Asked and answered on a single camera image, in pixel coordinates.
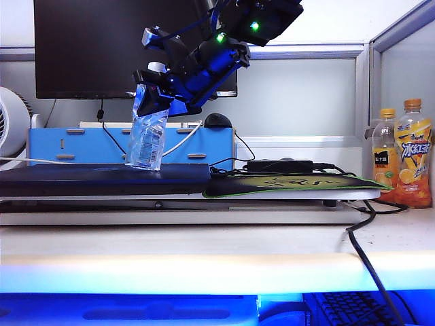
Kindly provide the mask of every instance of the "keyboard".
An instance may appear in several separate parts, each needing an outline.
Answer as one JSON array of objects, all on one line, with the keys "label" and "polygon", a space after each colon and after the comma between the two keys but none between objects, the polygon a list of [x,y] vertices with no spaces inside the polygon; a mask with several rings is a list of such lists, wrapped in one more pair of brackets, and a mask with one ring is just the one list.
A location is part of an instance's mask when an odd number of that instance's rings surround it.
[{"label": "keyboard", "polygon": [[386,305],[371,292],[310,293],[307,304],[319,326],[396,326]]}]

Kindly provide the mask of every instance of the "blue storage box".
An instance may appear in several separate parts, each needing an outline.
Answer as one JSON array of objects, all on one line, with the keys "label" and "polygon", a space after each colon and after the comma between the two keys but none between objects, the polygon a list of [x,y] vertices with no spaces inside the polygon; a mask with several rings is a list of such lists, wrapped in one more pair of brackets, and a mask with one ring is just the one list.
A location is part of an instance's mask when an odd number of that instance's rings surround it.
[{"label": "blue storage box", "polygon": [[[183,140],[193,128],[166,128],[167,151]],[[126,151],[129,128],[107,128]],[[213,164],[235,153],[234,130],[200,127],[183,145],[166,155],[162,163]],[[124,154],[102,128],[36,128],[29,130],[29,158],[71,163],[124,163]],[[233,169],[233,160],[216,165]]]}]

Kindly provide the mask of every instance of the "monitor screen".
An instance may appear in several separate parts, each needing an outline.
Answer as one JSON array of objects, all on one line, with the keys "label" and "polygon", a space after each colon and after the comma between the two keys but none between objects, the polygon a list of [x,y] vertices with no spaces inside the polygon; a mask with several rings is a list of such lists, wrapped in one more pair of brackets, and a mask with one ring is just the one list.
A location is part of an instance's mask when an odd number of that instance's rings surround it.
[{"label": "monitor screen", "polygon": [[[203,17],[206,0],[35,0],[37,98],[131,98],[133,71],[165,63],[145,50],[145,27],[172,33]],[[198,26],[181,36],[193,50],[209,33]],[[237,95],[234,74],[218,90]]]}]

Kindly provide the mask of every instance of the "drawer handle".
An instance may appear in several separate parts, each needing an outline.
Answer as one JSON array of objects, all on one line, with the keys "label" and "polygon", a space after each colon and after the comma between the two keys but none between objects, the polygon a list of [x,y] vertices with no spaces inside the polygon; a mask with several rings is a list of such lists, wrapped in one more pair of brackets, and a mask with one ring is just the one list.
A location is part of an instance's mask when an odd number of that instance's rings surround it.
[{"label": "drawer handle", "polygon": [[177,134],[188,134],[192,132],[192,130],[194,130],[194,128],[178,128]]},{"label": "drawer handle", "polygon": [[188,154],[188,158],[191,158],[193,160],[200,159],[200,158],[206,158],[207,154]]},{"label": "drawer handle", "polygon": [[67,129],[67,134],[84,134],[84,129]]},{"label": "drawer handle", "polygon": [[58,155],[56,155],[56,158],[58,160],[74,160],[75,155],[73,155],[73,154],[58,154]]}]

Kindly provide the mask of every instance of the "plastic water bottle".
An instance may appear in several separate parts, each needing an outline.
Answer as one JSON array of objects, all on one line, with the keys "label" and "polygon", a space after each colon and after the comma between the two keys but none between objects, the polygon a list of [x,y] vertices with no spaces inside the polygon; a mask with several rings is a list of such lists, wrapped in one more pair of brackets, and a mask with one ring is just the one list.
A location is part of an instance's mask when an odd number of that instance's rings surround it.
[{"label": "plastic water bottle", "polygon": [[372,135],[373,179],[392,187],[381,190],[380,200],[395,202],[395,189],[399,173],[399,158],[395,147],[395,109],[381,109],[381,121]]},{"label": "plastic water bottle", "polygon": [[430,207],[429,162],[432,146],[432,122],[421,114],[421,99],[404,102],[406,114],[396,126],[396,144],[400,154],[400,172],[396,202],[411,208]]},{"label": "plastic water bottle", "polygon": [[133,105],[133,127],[126,154],[126,165],[143,170],[160,170],[164,149],[164,128],[169,110],[139,117],[137,110],[143,100],[145,86],[139,85]]}]

